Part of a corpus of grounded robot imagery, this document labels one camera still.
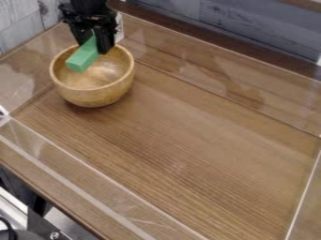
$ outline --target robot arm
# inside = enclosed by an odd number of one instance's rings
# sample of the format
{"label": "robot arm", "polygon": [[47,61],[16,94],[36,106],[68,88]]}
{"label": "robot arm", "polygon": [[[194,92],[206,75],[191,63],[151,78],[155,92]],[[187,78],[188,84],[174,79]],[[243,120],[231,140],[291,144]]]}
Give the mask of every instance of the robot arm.
{"label": "robot arm", "polygon": [[116,12],[107,7],[107,0],[69,0],[69,4],[59,6],[64,23],[79,45],[96,36],[96,47],[106,54],[115,44]]}

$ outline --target gray wall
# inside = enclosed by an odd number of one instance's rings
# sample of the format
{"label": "gray wall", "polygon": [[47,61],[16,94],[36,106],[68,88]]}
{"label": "gray wall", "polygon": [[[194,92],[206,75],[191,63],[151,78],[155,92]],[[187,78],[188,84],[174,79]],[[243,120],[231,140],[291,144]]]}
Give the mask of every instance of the gray wall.
{"label": "gray wall", "polygon": [[53,26],[59,0],[0,0],[0,53]]}
{"label": "gray wall", "polygon": [[317,61],[321,13],[279,0],[131,0]]}

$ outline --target wooden bowl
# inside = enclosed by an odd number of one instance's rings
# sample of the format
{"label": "wooden bowl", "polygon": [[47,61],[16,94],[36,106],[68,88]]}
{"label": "wooden bowl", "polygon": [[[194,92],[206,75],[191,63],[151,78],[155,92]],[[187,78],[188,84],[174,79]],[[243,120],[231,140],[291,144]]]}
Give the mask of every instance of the wooden bowl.
{"label": "wooden bowl", "polygon": [[131,89],[134,58],[126,48],[115,45],[85,72],[79,73],[65,66],[77,47],[73,45],[56,55],[49,64],[49,75],[68,102],[87,108],[103,107],[118,101]]}

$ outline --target green sponge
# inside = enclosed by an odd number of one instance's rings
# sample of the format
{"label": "green sponge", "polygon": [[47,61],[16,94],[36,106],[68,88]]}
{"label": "green sponge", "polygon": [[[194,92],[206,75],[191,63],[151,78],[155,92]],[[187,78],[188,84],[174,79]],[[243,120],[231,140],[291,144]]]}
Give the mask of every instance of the green sponge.
{"label": "green sponge", "polygon": [[72,71],[84,72],[97,57],[96,39],[95,36],[92,36],[67,59],[67,67]]}

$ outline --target bowl rim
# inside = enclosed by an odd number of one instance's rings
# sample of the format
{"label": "bowl rim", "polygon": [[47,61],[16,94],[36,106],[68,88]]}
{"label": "bowl rim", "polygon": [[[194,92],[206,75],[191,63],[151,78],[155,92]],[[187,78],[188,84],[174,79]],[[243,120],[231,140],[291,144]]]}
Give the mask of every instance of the bowl rim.
{"label": "bowl rim", "polygon": [[69,49],[73,49],[79,47],[79,45],[71,45],[67,49],[64,49],[59,54],[55,55],[53,59],[51,60],[49,62],[49,76],[53,80],[53,82],[56,84],[59,84],[60,86],[63,86],[64,88],[69,89],[69,90],[75,90],[75,91],[81,91],[81,92],[88,92],[88,91],[96,91],[96,90],[102,90],[107,87],[111,87],[114,85],[116,85],[118,83],[120,83],[124,79],[127,79],[127,77],[131,75],[131,72],[132,72],[132,69],[134,69],[134,57],[132,57],[132,54],[131,52],[120,45],[115,44],[114,48],[118,48],[124,54],[126,56],[130,58],[130,67],[126,71],[126,73],[122,75],[122,77],[115,81],[115,82],[111,82],[103,86],[99,86],[96,88],[91,88],[91,89],[79,89],[79,88],[75,88],[75,87],[71,87],[68,86],[67,84],[64,84],[56,77],[55,73],[53,73],[53,65],[56,63],[56,60],[59,59],[59,57],[69,50]]}

